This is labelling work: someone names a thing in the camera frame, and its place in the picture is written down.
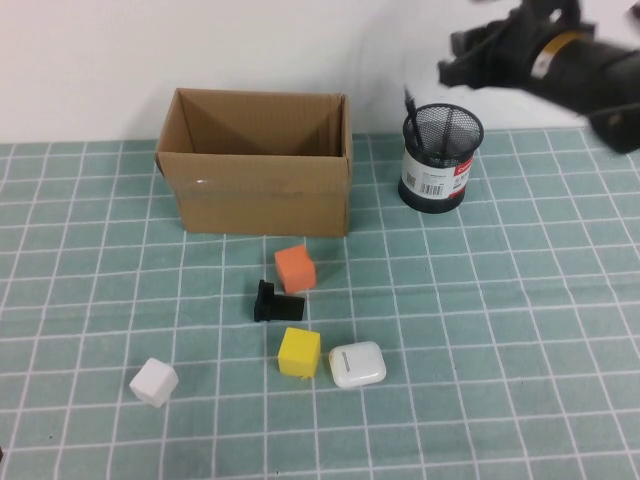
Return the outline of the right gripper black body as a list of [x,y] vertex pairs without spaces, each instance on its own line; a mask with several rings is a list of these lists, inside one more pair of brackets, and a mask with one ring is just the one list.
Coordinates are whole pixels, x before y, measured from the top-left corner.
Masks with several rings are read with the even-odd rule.
[[500,20],[471,29],[471,88],[528,88],[536,18],[530,9],[513,9]]

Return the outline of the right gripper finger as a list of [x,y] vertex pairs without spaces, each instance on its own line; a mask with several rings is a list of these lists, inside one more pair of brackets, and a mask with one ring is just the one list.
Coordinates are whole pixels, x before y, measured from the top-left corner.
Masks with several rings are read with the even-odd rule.
[[478,87],[478,62],[476,58],[441,60],[437,64],[439,83],[446,87]]
[[479,42],[479,27],[464,31],[456,31],[450,35],[451,51],[453,53],[466,53],[472,50]]

